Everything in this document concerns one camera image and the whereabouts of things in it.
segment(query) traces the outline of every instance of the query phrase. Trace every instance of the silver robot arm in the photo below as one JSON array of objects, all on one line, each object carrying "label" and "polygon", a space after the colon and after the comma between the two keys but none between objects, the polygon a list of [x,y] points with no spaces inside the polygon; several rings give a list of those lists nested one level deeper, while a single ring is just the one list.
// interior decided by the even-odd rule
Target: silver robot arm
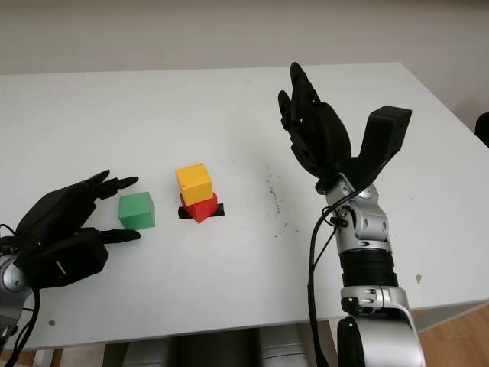
[{"label": "silver robot arm", "polygon": [[14,251],[0,256],[0,352],[18,329],[25,300],[32,290],[22,271],[14,265]]},{"label": "silver robot arm", "polygon": [[[353,192],[340,180],[326,199],[333,204]],[[372,184],[337,210],[336,242],[343,268],[338,324],[340,367],[424,367],[423,350],[406,292],[393,272],[389,224]]]}]

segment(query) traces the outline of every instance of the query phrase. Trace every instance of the cable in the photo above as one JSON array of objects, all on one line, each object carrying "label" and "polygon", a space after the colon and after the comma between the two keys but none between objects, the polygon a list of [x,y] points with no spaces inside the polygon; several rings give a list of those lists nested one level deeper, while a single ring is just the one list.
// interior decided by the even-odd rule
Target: cable
[{"label": "cable", "polygon": [[333,236],[336,234],[336,230],[338,229],[338,226],[335,226],[335,228],[333,229],[333,232],[331,233],[331,235],[328,237],[328,239],[326,240],[326,243],[324,244],[324,246],[322,247],[322,250],[321,252],[319,253],[318,257],[316,258],[316,261],[314,262],[314,269],[316,270],[316,265],[318,265],[318,261],[319,259],[321,258],[322,254],[324,253],[324,251],[326,250],[326,247],[328,247],[328,244],[331,242]]},{"label": "cable", "polygon": [[14,350],[7,363],[5,363],[5,367],[13,367],[14,364],[18,360],[19,354],[21,354],[22,349],[25,346],[25,343],[28,341],[29,336],[32,334],[32,330],[37,320],[37,315],[39,314],[40,309],[40,293],[37,288],[32,289],[32,293],[34,293],[34,309],[32,310],[31,319],[24,325],[21,332],[18,334],[17,339],[15,340]]},{"label": "cable", "polygon": [[10,227],[10,226],[7,226],[6,224],[2,223],[0,224],[0,228],[1,227],[5,227],[6,229],[8,229],[10,231],[10,233],[15,236],[15,231]]},{"label": "cable", "polygon": [[324,353],[322,352],[321,349],[321,344],[319,342],[319,331],[318,331],[318,319],[316,315],[316,301],[314,298],[314,269],[317,266],[317,262],[320,259],[322,253],[326,249],[327,245],[331,241],[333,235],[336,232],[336,226],[335,229],[333,229],[333,233],[329,236],[328,241],[323,247],[323,250],[320,252],[317,260],[314,259],[315,257],[315,249],[316,249],[316,237],[318,235],[319,228],[325,222],[326,217],[331,214],[335,209],[342,205],[344,202],[350,200],[351,198],[357,196],[361,190],[356,190],[353,193],[350,193],[347,196],[342,197],[340,200],[338,200],[336,203],[332,204],[329,208],[325,208],[325,210],[322,211],[321,216],[319,217],[316,225],[314,226],[313,233],[311,235],[311,244],[309,248],[309,280],[307,282],[307,303],[309,306],[309,321],[311,323],[311,331],[313,332],[313,343],[314,343],[314,353],[316,354],[316,365],[317,367],[329,367],[328,361],[326,360],[326,357],[324,356]]}]

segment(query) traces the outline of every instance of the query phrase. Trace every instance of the wall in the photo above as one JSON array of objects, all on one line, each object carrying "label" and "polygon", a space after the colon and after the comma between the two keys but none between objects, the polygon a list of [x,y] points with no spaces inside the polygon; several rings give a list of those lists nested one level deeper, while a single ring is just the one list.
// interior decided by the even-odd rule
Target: wall
[{"label": "wall", "polygon": [[488,36],[462,0],[0,0],[0,73],[401,61],[473,128]]}]

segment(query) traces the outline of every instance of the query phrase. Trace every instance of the wooden floor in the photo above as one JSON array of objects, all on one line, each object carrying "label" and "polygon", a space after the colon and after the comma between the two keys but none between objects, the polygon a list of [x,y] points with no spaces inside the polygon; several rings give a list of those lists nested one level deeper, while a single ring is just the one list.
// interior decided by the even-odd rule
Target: wooden floor
[{"label": "wooden floor", "polygon": [[[426,367],[489,367],[489,306],[419,336],[426,357]],[[2,353],[0,360],[6,360],[8,354]],[[34,355],[29,352],[22,354],[24,358],[19,362],[32,365]],[[59,365],[58,359],[52,366]]]}]

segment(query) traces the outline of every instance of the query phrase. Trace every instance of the black base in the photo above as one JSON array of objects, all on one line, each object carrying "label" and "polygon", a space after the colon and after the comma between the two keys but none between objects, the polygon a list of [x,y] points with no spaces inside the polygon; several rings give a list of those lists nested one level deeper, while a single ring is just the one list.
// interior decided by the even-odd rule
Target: black base
[{"label": "black base", "polygon": [[[217,210],[211,216],[224,216],[224,204],[218,204]],[[183,206],[180,206],[178,208],[178,219],[192,219],[192,216],[185,210]]]}]

